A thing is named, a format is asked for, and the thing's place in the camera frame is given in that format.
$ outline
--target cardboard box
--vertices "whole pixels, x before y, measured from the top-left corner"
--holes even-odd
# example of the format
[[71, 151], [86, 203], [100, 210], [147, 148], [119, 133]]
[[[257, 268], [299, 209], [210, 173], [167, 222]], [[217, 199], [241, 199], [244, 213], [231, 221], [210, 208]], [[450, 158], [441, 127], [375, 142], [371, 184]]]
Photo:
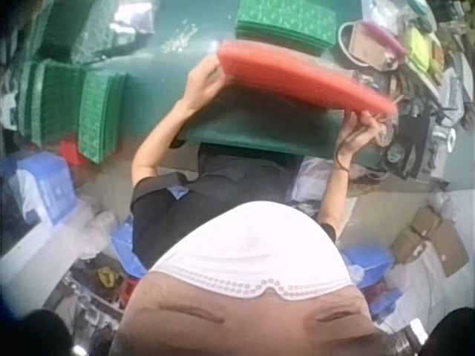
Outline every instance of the cardboard box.
[[429, 234], [429, 240], [439, 255], [445, 276], [450, 277], [468, 263], [468, 254], [453, 222], [443, 220]]
[[419, 234], [406, 228], [399, 233], [390, 250], [396, 262], [404, 265], [413, 262], [424, 252], [426, 247], [425, 241]]
[[410, 227], [422, 237], [427, 237], [442, 221], [442, 218], [428, 206], [420, 208]]

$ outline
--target pink item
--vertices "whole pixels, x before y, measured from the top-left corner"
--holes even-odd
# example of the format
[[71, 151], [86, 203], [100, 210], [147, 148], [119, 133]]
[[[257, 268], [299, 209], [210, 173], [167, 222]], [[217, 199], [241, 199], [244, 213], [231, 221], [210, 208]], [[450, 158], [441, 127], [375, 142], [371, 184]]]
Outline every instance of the pink item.
[[399, 60], [406, 57], [406, 49], [391, 33], [387, 32], [384, 28], [378, 26], [374, 22], [362, 21], [361, 23], [377, 42], [392, 50], [394, 55], [398, 57]]

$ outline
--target red container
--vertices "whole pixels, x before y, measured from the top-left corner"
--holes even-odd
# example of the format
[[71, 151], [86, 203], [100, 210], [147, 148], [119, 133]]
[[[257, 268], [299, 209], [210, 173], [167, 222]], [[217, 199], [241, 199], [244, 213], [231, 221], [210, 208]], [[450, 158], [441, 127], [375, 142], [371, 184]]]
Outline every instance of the red container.
[[88, 162], [88, 160], [79, 153], [76, 139], [63, 139], [59, 150], [61, 151], [61, 156], [66, 159], [69, 165], [81, 166]]

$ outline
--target green mat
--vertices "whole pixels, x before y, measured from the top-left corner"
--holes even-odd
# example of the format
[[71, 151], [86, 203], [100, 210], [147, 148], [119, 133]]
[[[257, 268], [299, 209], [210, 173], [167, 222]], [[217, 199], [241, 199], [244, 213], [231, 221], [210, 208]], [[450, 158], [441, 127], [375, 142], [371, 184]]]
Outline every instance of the green mat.
[[79, 115], [79, 152], [101, 163], [117, 146], [120, 102], [125, 75], [90, 72], [86, 75]]
[[38, 64], [31, 99], [31, 139], [41, 146], [77, 129], [85, 72], [51, 60]]
[[31, 102], [33, 98], [33, 84], [38, 63], [25, 62], [22, 68], [20, 94], [18, 104], [19, 131], [23, 136], [31, 135]]
[[27, 59], [67, 62], [81, 33], [93, 0], [55, 0], [33, 21], [27, 40]]
[[321, 52], [335, 44], [336, 14], [308, 0], [242, 0], [236, 35]]
[[96, 0], [84, 30], [73, 45], [71, 58], [75, 63], [95, 62], [101, 52], [114, 46], [115, 32], [110, 28], [117, 11], [117, 3], [112, 0]]

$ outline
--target eyebrow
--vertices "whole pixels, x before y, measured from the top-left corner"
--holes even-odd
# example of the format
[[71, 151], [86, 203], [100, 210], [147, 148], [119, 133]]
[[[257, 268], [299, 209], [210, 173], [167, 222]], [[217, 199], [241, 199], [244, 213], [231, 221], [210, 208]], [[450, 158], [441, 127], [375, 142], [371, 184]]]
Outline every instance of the eyebrow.
[[198, 317], [203, 320], [210, 321], [215, 324], [223, 324], [226, 320], [223, 317], [217, 316], [210, 311], [207, 311], [196, 306], [189, 306], [185, 304], [168, 304], [160, 307], [160, 310], [168, 312], [176, 312], [180, 314], [187, 314], [192, 317]]
[[330, 315], [326, 315], [324, 317], [316, 319], [320, 323], [328, 323], [330, 321], [338, 320], [343, 317], [349, 317], [350, 315], [358, 314], [355, 313], [354, 311], [349, 311], [349, 310], [344, 310], [344, 311], [337, 311], [335, 313], [332, 313]]

